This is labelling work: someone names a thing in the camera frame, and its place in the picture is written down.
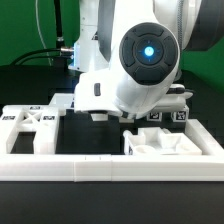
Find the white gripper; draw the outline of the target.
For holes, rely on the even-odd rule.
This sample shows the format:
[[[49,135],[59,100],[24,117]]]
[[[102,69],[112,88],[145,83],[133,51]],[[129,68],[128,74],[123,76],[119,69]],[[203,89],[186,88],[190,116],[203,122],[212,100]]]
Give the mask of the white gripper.
[[[116,84],[110,71],[82,73],[74,90],[74,111],[122,117],[125,110],[117,102]]]

